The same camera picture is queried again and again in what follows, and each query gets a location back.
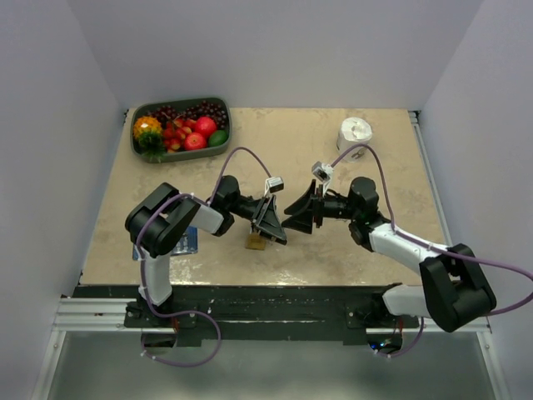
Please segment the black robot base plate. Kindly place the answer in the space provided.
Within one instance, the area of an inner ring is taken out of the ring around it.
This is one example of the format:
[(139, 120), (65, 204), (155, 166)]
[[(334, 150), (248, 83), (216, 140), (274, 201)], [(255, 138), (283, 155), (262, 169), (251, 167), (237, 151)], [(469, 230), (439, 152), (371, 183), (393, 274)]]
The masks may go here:
[(199, 347), (206, 340), (316, 341), (366, 345), (398, 328), (417, 328), (415, 317), (395, 317), (382, 304), (384, 286), (175, 285), (157, 317), (133, 285), (83, 285), (75, 298), (121, 299), (126, 328), (146, 328), (152, 348)]

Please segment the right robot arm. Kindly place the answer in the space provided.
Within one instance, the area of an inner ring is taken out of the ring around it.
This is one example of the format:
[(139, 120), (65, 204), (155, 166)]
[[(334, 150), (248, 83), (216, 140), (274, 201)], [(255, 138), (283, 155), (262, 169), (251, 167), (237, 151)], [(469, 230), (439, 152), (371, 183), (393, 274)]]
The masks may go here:
[(368, 177), (352, 180), (347, 195), (320, 194), (316, 184), (284, 213), (284, 228), (312, 233), (324, 219), (347, 220), (352, 240), (371, 253), (393, 259), (421, 277), (421, 285), (388, 288), (371, 306), (373, 322), (390, 327), (400, 316), (431, 318), (452, 333), (496, 308), (496, 295), (469, 247), (434, 245), (393, 227), (378, 208), (376, 184)]

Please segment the large brass padlock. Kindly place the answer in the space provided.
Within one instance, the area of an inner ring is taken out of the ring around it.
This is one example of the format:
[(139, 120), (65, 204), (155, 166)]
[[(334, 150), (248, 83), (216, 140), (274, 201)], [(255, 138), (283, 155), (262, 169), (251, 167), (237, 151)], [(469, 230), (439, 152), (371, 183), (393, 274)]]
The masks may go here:
[(245, 248), (248, 250), (264, 251), (267, 246), (267, 241), (261, 234), (253, 228), (247, 235), (245, 241)]

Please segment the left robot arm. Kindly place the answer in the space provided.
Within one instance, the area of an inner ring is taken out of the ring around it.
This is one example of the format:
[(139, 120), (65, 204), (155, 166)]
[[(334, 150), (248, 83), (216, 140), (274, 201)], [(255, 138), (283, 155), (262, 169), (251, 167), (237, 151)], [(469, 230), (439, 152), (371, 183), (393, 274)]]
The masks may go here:
[(143, 317), (154, 327), (171, 321), (172, 306), (166, 302), (172, 295), (170, 257), (188, 228), (220, 237), (238, 216), (249, 221), (261, 238), (287, 244), (276, 210), (276, 193), (283, 188), (281, 177), (269, 177), (262, 197), (244, 196), (237, 179), (226, 175), (205, 202), (165, 182), (138, 204), (127, 216), (125, 228), (142, 260), (139, 293), (147, 301)]

